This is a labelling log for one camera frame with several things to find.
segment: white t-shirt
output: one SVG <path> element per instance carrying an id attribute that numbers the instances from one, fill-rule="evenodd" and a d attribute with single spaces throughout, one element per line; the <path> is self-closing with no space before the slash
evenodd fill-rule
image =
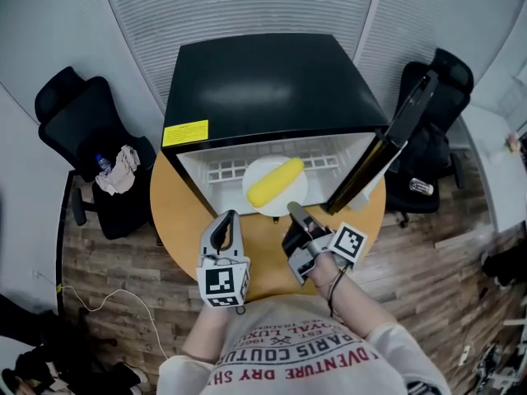
<path id="1" fill-rule="evenodd" d="M 158 395 L 450 395 L 441 372 L 398 324 L 362 340 L 320 297 L 280 295 L 233 315 L 215 365 L 185 355 L 160 367 Z"/>

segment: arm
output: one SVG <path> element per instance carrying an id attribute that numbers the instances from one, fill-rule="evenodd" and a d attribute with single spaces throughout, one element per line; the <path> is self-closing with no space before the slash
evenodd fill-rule
<path id="1" fill-rule="evenodd" d="M 222 352 L 229 309 L 203 306 L 198 320 L 183 344 L 183 352 L 205 363 L 215 363 Z"/>
<path id="2" fill-rule="evenodd" d="M 309 272 L 319 294 L 328 299 L 329 287 L 338 275 L 338 267 L 330 252 L 316 258 L 316 267 Z M 333 291 L 333 308 L 346 326 L 359 337 L 366 338 L 386 323 L 397 323 L 395 317 L 371 299 L 348 276 L 343 276 Z"/>

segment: fridge door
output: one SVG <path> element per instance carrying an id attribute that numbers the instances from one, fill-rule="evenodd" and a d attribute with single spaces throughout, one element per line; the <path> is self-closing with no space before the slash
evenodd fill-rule
<path id="1" fill-rule="evenodd" d="M 362 189 L 386 171 L 399 155 L 417 126 L 431 96 L 436 89 L 437 73 L 429 71 L 415 85 L 408 98 L 395 115 L 386 133 L 377 136 L 363 154 L 350 174 L 341 182 L 335 193 L 322 206 L 329 214 L 345 207 Z"/>

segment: corn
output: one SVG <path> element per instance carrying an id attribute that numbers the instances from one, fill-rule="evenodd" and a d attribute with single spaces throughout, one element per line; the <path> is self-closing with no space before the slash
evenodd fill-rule
<path id="1" fill-rule="evenodd" d="M 283 192 L 304 169 L 304 161 L 291 158 L 253 184 L 245 195 L 253 207 L 262 207 Z"/>

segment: fridge shelf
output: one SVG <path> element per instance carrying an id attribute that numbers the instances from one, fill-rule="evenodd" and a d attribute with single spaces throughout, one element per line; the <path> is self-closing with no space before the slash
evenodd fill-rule
<path id="1" fill-rule="evenodd" d="M 333 148 L 327 144 L 320 145 L 320 142 L 315 140 L 258 145 L 258 148 L 253 146 L 251 151 L 247 151 L 243 156 L 208 162 L 208 183 L 242 180 L 249 165 L 260 156 L 285 155 L 300 158 L 304 161 L 304 171 L 339 168 L 338 158 L 333 154 Z"/>

